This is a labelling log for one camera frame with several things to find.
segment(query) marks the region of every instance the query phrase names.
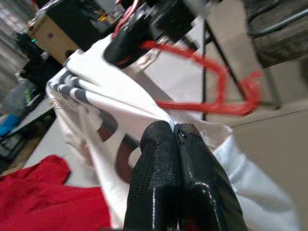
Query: red cloth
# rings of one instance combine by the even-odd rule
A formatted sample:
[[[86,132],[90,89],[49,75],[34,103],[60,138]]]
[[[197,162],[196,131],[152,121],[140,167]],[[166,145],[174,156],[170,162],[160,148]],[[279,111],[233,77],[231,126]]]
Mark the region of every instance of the red cloth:
[[[99,231],[110,227],[99,187],[64,186],[66,162],[48,156],[39,164],[0,177],[0,231]]]

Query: floor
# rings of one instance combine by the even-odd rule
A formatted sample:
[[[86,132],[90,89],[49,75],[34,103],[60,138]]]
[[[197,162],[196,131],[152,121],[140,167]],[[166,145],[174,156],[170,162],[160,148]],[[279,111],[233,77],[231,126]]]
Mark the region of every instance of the floor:
[[[240,0],[224,0],[210,15],[209,22],[239,78],[260,70],[253,47],[245,32],[244,9]],[[190,32],[201,44],[202,22],[195,20]],[[221,62],[213,45],[208,56]],[[306,137],[308,135],[308,60],[288,62],[271,68],[283,107],[273,111],[260,107],[246,117],[208,115],[210,122],[225,123],[234,130],[238,145],[275,182],[293,198],[301,217],[303,230],[308,230],[308,168]],[[176,101],[201,100],[201,69],[189,61],[161,54],[146,74]],[[264,78],[262,98],[271,97]],[[207,75],[207,98],[215,97],[215,77]],[[240,101],[230,84],[229,100]]]

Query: red cable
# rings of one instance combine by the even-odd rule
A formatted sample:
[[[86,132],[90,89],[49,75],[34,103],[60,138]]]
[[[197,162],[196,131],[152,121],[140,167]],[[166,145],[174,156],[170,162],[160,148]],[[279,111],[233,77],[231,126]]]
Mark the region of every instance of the red cable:
[[[134,0],[132,6],[128,9],[129,12],[124,14],[124,17],[120,20],[120,22],[116,25],[115,31],[112,34],[112,38],[118,35],[122,26],[128,21],[128,19],[135,13],[137,10],[141,0]]]
[[[152,48],[167,51],[173,54],[177,54],[186,59],[191,59],[193,62],[200,64],[201,66],[212,70],[218,75],[217,93],[215,103],[177,103],[159,101],[157,104],[162,108],[176,109],[176,110],[189,110],[200,111],[206,113],[219,113],[244,116],[253,112],[260,101],[259,85],[253,80],[255,77],[261,76],[261,72],[254,72],[249,77],[241,81],[241,86],[246,91],[246,102],[243,104],[225,104],[224,94],[226,93],[226,76],[228,74],[227,69],[216,63],[213,60],[209,60],[204,56],[200,56],[194,53],[194,51],[184,50],[174,46],[166,44],[158,44],[155,41],[144,42],[140,48],[150,50]]]

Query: white fabric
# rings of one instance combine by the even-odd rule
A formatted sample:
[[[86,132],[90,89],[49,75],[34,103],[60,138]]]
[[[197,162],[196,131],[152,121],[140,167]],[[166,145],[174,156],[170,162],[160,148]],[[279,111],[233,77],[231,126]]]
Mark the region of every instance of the white fabric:
[[[141,86],[102,59],[109,42],[110,37],[107,37],[85,53],[75,52],[66,63],[67,69],[50,80],[47,94],[55,103],[66,142],[97,173],[113,228],[123,227],[129,189],[115,168],[120,143],[127,134],[140,140],[150,123],[164,120],[171,127],[176,123],[192,123],[200,130],[226,170],[249,228],[255,231],[300,230],[291,199],[237,149],[229,127],[197,120],[187,113],[171,111],[167,114]],[[80,78],[80,87],[86,90],[86,98],[92,106],[79,101],[73,93],[68,98],[59,92],[71,84],[69,80],[54,89],[67,70]],[[104,142],[96,132],[103,122],[99,109],[112,114],[118,122],[116,132]],[[132,152],[128,162],[131,167],[140,154],[139,148]]]

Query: blue object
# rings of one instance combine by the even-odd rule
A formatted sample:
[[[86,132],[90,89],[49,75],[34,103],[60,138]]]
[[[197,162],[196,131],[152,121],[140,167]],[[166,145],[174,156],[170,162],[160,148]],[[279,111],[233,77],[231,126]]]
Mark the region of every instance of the blue object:
[[[20,118],[17,116],[8,115],[8,117],[0,124],[0,137],[9,134],[19,122]]]

